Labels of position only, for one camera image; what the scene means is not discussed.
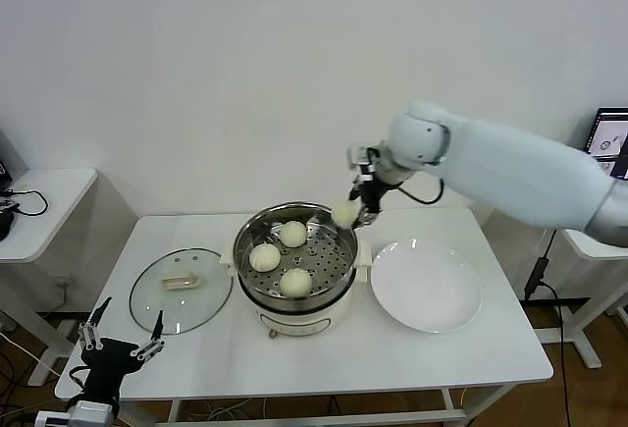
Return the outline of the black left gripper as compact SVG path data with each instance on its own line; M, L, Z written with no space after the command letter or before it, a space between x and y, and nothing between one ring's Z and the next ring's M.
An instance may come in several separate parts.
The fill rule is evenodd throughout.
M150 339L145 344L138 346L108 338L101 342L98 325L111 299L110 296L107 297L78 326L78 342L83 349L81 360L89 368L82 389L88 400L118 400L125 377L137 372L143 364L140 360L150 360L165 344L161 339L162 310L159 311Z

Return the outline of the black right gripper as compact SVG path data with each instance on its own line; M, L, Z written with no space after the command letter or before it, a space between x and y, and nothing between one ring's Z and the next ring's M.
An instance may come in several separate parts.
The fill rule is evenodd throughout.
M381 212L378 202L392 189L393 185L384 182L376 173L361 173L353 180L348 200L362 201L356 217L357 228L370 226L375 222Z

